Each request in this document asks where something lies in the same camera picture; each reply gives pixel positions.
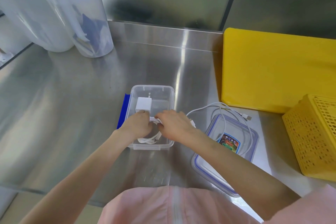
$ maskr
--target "pink sleeve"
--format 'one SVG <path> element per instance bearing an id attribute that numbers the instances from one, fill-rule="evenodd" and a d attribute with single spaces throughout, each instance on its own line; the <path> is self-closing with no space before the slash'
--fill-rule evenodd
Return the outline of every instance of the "pink sleeve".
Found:
<path id="1" fill-rule="evenodd" d="M 336 189 L 319 188 L 277 212 L 264 224 L 335 224 Z"/>

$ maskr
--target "clear lid with blue seal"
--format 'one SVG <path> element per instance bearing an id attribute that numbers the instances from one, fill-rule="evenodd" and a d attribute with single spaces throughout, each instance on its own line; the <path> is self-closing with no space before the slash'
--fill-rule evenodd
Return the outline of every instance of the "clear lid with blue seal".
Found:
<path id="1" fill-rule="evenodd" d="M 258 133 L 251 128 L 250 133 L 248 127 L 237 119 L 233 119 L 227 115 L 224 115 L 224 117 L 225 120 L 221 114 L 216 115 L 205 134 L 251 162 L 259 138 Z M 226 194 L 232 197 L 239 197 L 226 180 L 200 155 L 195 154 L 193 156 L 191 165 L 197 173 Z"/>

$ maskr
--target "person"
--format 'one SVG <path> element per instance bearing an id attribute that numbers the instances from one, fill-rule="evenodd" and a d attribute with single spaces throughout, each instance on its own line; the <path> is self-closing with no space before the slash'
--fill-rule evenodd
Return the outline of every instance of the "person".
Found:
<path id="1" fill-rule="evenodd" d="M 216 169 L 265 223 L 335 223 L 336 192 L 327 186 L 300 198 L 286 185 L 194 128 L 173 110 L 156 115 L 158 128 Z M 57 184 L 20 224 L 73 224 L 103 176 L 134 140 L 149 134 L 149 113 L 140 111 Z M 99 224 L 112 223 L 258 223 L 223 195 L 196 188 L 132 188 L 108 203 Z"/>

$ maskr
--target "forearm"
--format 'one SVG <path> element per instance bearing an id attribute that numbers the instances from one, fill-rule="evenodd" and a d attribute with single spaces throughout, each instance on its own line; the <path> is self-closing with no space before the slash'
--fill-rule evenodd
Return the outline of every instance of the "forearm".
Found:
<path id="1" fill-rule="evenodd" d="M 78 168 L 57 184 L 20 224 L 72 224 L 126 147 L 117 130 Z"/>
<path id="2" fill-rule="evenodd" d="M 264 220 L 300 197 L 279 180 L 200 131 L 186 140 Z"/>

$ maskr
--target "clear plastic container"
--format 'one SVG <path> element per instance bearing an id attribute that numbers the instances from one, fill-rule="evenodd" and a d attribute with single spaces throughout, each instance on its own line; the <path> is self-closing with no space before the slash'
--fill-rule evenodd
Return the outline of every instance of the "clear plastic container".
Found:
<path id="1" fill-rule="evenodd" d="M 79 52 L 89 58 L 106 55 L 113 42 L 102 0 L 47 0 Z"/>
<path id="2" fill-rule="evenodd" d="M 46 0 L 0 0 L 0 9 L 33 43 L 65 52 L 73 42 Z"/>
<path id="3" fill-rule="evenodd" d="M 158 112 L 174 109 L 174 96 L 174 89 L 171 86 L 135 85 L 131 90 L 125 120 L 135 114 L 138 97 L 152 98 L 152 108 L 149 115 L 154 117 Z M 155 144 L 142 144 L 138 140 L 135 140 L 128 147 L 134 150 L 163 150 L 170 148 L 173 144 L 174 141 L 161 136 Z"/>
<path id="4" fill-rule="evenodd" d="M 259 138 L 258 133 L 250 128 L 252 132 L 251 138 L 249 129 L 246 125 L 227 115 L 225 115 L 225 120 L 225 134 L 232 136 L 240 142 L 237 154 L 241 155 L 241 157 L 251 162 Z M 213 118 L 211 124 L 206 131 L 206 135 L 211 139 L 218 141 L 223 135 L 223 128 L 224 119 L 220 114 L 218 114 Z M 205 179 L 207 179 L 213 185 L 224 191 L 229 196 L 239 197 L 239 195 L 226 182 L 226 180 L 224 180 L 223 177 L 200 155 L 195 154 L 193 156 L 191 160 L 191 166 L 197 173 L 199 173 L 201 176 L 203 176 Z"/>

